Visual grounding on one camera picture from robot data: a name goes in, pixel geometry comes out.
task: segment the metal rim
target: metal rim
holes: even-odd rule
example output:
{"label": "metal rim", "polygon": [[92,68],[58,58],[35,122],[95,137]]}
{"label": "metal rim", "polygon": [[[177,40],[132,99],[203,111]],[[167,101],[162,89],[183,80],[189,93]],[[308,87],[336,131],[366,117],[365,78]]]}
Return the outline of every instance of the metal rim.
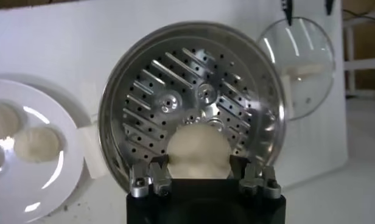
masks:
{"label": "metal rim", "polygon": [[[129,190],[129,165],[128,162],[125,160],[123,156],[120,156],[117,150],[115,142],[110,139],[111,134],[111,102],[108,100],[110,97],[116,92],[116,88],[118,86],[117,82],[119,79],[122,78],[124,70],[130,66],[139,56],[140,50],[151,43],[154,39],[168,33],[170,30],[174,29],[182,29],[184,27],[189,26],[200,26],[200,27],[210,27],[211,29],[219,29],[227,32],[228,35],[232,36],[233,38],[238,39],[239,41],[243,41],[244,44],[248,45],[251,49],[253,49],[258,55],[260,62],[264,64],[265,69],[270,73],[270,75],[277,77],[276,71],[273,65],[270,63],[266,55],[259,49],[257,44],[249,39],[246,35],[240,33],[233,28],[228,26],[224,26],[222,24],[217,23],[207,23],[207,22],[194,22],[194,23],[176,23],[172,24],[163,28],[160,28],[147,36],[143,39],[138,41],[133,47],[131,47],[124,56],[119,60],[115,68],[112,70],[110,77],[108,78],[107,84],[104,88],[102,99],[100,102],[99,108],[99,117],[98,117],[98,131],[99,131],[99,142],[102,148],[103,157],[106,161],[106,164],[112,173],[114,179],[119,183],[119,185],[125,189],[126,191]],[[285,134],[285,108],[284,108],[284,98],[283,98],[283,90],[280,82],[276,80],[273,85],[279,92],[279,108],[280,108],[280,121],[279,121],[279,130],[276,132],[276,138],[273,142],[273,151],[268,160],[265,161],[266,164],[272,164],[276,159],[283,141],[284,141],[284,134]]]}

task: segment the stainless steel steamer basket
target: stainless steel steamer basket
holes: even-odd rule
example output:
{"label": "stainless steel steamer basket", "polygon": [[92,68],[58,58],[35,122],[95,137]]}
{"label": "stainless steel steamer basket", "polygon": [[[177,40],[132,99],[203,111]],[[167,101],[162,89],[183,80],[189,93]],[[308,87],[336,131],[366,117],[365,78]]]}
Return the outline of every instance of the stainless steel steamer basket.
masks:
{"label": "stainless steel steamer basket", "polygon": [[271,164],[284,140],[284,105],[280,79],[253,40],[222,24],[177,23],[117,63],[100,104],[99,140],[126,191],[130,166],[167,153],[176,129],[195,122],[221,131],[233,155]]}

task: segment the dough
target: dough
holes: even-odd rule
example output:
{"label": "dough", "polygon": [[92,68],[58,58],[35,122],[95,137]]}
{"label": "dough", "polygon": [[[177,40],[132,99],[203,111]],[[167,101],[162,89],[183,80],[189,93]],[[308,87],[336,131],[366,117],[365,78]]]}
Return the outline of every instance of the dough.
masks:
{"label": "dough", "polygon": [[225,179],[231,172],[231,147],[224,135],[206,124],[179,128],[167,145],[172,178]]}
{"label": "dough", "polygon": [[20,121],[16,111],[0,103],[0,139],[13,136],[20,128]]}
{"label": "dough", "polygon": [[30,163],[53,160],[60,151],[60,142],[56,132],[48,127],[34,127],[15,136],[16,155]]}

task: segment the white plate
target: white plate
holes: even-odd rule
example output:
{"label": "white plate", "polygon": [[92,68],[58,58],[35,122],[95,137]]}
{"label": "white plate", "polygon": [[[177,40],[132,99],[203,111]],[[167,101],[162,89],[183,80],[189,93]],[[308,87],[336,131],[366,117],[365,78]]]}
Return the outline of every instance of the white plate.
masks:
{"label": "white plate", "polygon": [[0,168],[0,224],[28,223],[48,215],[70,196],[82,172],[83,152],[71,116],[45,93],[0,79],[0,101],[17,109],[21,130],[47,125],[60,132],[64,142],[55,160],[31,164],[16,157],[13,138],[0,140],[5,155]]}

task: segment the black object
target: black object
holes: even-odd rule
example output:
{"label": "black object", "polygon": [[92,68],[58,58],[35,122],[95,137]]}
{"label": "black object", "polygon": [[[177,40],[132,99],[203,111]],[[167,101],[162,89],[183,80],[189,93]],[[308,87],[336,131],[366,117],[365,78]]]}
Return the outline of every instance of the black object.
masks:
{"label": "black object", "polygon": [[240,193],[239,180],[172,179],[164,197],[127,196],[128,224],[285,224],[286,200],[269,199],[262,189],[254,195]]}
{"label": "black object", "polygon": [[325,0],[326,1],[326,13],[327,15],[331,15],[332,8],[334,7],[334,0]]}
{"label": "black object", "polygon": [[285,13],[287,23],[292,25],[293,17],[293,0],[281,0],[282,10]]}

